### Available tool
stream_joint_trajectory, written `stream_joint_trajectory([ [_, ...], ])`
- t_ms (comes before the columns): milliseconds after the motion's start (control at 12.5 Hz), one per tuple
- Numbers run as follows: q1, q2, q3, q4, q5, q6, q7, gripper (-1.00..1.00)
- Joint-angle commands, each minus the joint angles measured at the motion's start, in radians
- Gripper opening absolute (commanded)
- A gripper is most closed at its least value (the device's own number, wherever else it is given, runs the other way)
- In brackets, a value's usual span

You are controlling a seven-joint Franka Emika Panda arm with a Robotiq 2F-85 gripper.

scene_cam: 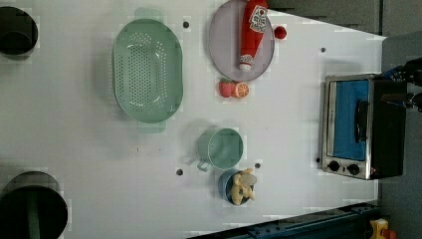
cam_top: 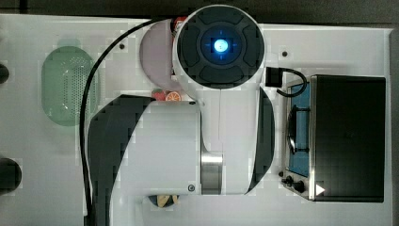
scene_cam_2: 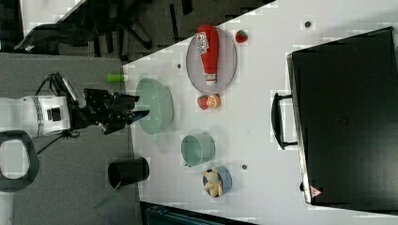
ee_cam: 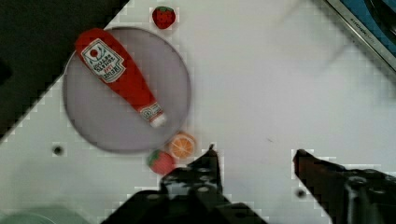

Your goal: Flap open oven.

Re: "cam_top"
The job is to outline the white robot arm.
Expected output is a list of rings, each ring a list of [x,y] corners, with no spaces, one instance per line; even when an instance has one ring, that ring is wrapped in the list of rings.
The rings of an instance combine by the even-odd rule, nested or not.
[[[121,95],[90,122],[96,226],[144,226],[147,197],[244,195],[257,185],[274,151],[265,58],[261,28],[243,10],[190,14],[172,48],[187,100]]]

